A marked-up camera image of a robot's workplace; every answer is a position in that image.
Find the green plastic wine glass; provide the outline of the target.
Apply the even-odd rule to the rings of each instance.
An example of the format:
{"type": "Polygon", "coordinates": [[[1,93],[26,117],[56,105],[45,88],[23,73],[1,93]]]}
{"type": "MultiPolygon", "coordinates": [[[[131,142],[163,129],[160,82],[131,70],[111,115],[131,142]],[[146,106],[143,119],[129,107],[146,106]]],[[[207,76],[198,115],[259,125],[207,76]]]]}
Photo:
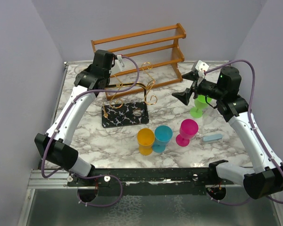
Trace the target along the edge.
{"type": "Polygon", "coordinates": [[[198,95],[194,100],[195,106],[190,109],[190,115],[193,118],[200,118],[203,115],[203,110],[208,107],[208,103],[212,101],[212,98],[204,95],[198,95]]]}

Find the clear short wine glass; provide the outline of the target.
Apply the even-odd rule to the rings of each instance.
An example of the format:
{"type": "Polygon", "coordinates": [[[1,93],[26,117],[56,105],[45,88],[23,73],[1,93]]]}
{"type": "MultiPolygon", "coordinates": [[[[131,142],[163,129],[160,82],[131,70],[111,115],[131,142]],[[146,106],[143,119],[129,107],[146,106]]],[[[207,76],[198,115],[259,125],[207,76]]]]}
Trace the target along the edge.
{"type": "Polygon", "coordinates": [[[202,115],[202,126],[211,124],[217,117],[218,117],[217,109],[214,109],[211,106],[205,108],[202,115]]]}

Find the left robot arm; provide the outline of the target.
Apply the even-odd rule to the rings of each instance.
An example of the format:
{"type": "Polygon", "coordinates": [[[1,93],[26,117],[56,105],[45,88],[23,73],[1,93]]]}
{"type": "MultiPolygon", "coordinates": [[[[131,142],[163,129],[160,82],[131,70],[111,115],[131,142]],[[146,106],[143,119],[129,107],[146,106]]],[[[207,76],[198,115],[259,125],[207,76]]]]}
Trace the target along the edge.
{"type": "Polygon", "coordinates": [[[85,186],[94,182],[94,167],[80,158],[78,151],[70,147],[70,144],[85,111],[100,90],[109,84],[115,57],[105,50],[95,52],[93,63],[77,74],[70,98],[59,117],[45,134],[39,133],[34,139],[43,162],[49,161],[76,173],[78,180],[85,186]]]}

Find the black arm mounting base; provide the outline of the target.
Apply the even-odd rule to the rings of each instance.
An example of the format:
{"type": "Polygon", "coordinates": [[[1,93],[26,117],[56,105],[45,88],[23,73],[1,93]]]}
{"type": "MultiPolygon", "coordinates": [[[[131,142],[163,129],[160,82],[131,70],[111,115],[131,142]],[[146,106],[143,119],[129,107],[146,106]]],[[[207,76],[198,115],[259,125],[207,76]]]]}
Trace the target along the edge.
{"type": "Polygon", "coordinates": [[[97,168],[92,176],[98,179],[83,179],[74,176],[69,187],[96,189],[100,196],[118,196],[121,181],[123,195],[205,195],[206,188],[225,187],[233,182],[213,179],[208,167],[198,168],[97,168]]]}

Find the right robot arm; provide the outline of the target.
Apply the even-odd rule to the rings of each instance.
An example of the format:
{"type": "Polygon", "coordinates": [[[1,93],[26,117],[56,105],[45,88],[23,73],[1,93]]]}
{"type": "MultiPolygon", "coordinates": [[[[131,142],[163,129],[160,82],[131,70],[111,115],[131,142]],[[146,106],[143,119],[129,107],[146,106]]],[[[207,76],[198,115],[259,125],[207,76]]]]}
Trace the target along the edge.
{"type": "Polygon", "coordinates": [[[240,138],[252,163],[252,169],[247,169],[227,160],[212,162],[208,167],[208,181],[212,184],[218,184],[223,179],[234,182],[243,186],[252,199],[283,191],[283,161],[257,127],[250,102],[238,94],[241,83],[239,70],[232,66],[222,67],[216,83],[204,79],[202,72],[196,69],[182,78],[192,81],[192,85],[172,95],[185,105],[192,95],[216,100],[217,110],[240,138]]]}

